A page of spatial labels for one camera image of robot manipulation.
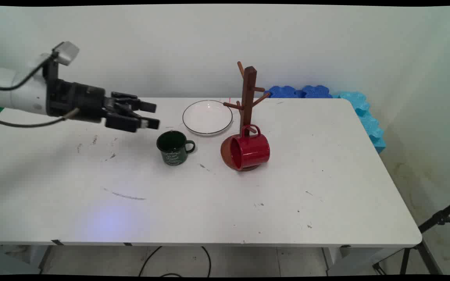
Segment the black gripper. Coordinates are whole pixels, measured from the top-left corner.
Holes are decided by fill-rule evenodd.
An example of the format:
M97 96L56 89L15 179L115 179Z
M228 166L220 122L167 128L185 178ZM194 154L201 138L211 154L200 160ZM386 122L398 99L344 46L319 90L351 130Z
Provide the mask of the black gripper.
M70 119L92 123L100 123L105 119L105 127L130 133L136 133L138 129L159 129L160 120L133 113L155 113L156 104L141 101L136 95L112 91L111 109L107 108L105 89L59 79L58 69L57 62L45 64L46 115L62 117L78 109Z

